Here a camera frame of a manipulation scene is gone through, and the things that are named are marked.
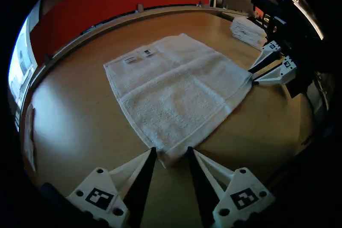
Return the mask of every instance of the screw hole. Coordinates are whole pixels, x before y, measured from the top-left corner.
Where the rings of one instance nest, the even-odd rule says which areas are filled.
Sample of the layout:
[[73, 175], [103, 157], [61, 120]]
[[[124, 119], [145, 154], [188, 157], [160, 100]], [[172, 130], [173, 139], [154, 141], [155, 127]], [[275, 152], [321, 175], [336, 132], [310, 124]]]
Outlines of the screw hole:
[[267, 195], [267, 193], [266, 193], [266, 191], [261, 191], [260, 193], [259, 193], [259, 196], [260, 197], [265, 197]]
[[98, 222], [99, 222], [102, 226], [109, 226], [109, 223], [108, 223], [105, 219], [100, 218], [100, 219], [98, 220]]
[[113, 209], [113, 214], [115, 214], [116, 216], [122, 216], [124, 214], [124, 211], [118, 207], [115, 207]]
[[84, 193], [83, 193], [82, 191], [80, 191], [80, 190], [76, 191], [76, 195], [79, 196], [79, 197], [82, 197], [83, 194], [84, 194]]
[[222, 208], [218, 212], [220, 216], [228, 216], [230, 213], [230, 210], [228, 208]]
[[84, 214], [89, 218], [93, 218], [93, 214], [90, 213], [89, 211], [84, 211]]

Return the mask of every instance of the folded towel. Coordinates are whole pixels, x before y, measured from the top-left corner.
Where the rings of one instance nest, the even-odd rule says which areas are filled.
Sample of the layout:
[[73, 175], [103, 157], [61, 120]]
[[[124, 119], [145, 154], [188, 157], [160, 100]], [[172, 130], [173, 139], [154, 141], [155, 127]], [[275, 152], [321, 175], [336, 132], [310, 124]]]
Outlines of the folded towel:
[[252, 45], [257, 49], [261, 49], [267, 42], [266, 32], [252, 21], [245, 17], [237, 17], [232, 21], [230, 30], [233, 36], [241, 41]]
[[202, 142], [251, 89], [251, 74], [185, 34], [104, 65], [128, 122], [164, 166]]

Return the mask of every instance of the wooden table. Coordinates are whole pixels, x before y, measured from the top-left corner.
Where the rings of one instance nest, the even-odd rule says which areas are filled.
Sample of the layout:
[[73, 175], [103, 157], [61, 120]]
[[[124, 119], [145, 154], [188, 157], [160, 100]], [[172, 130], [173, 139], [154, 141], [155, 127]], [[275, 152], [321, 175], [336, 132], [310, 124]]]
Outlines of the wooden table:
[[[185, 33], [248, 69], [260, 51], [232, 37], [231, 22], [207, 13], [166, 15], [113, 30], [62, 60], [32, 97], [38, 178], [67, 196], [96, 167], [112, 170], [147, 150], [122, 113], [103, 64], [166, 36]], [[281, 86], [254, 87], [197, 149], [264, 181], [298, 150], [309, 107]], [[200, 227], [186, 160], [156, 162], [142, 227]]]

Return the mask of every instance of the towel label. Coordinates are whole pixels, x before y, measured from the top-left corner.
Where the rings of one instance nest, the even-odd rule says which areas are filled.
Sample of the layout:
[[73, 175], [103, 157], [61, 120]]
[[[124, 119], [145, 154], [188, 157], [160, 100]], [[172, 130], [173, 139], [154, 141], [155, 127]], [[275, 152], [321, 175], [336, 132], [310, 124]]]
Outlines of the towel label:
[[136, 56], [129, 56], [128, 58], [124, 59], [125, 63], [131, 63], [133, 61], [136, 61]]
[[154, 54], [156, 54], [156, 51], [152, 48], [147, 48], [141, 51], [141, 55], [145, 58], [152, 57]]

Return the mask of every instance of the red wall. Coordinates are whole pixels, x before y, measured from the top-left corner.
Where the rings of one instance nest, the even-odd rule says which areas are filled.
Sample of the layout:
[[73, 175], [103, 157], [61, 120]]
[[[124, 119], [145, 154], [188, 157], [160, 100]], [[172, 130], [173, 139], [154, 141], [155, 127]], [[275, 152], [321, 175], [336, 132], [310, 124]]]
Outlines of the red wall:
[[199, 3], [209, 0], [63, 0], [56, 4], [30, 33], [32, 50], [38, 65], [44, 54], [53, 55], [89, 27], [122, 13], [134, 11], [136, 4], [145, 8], [171, 4]]

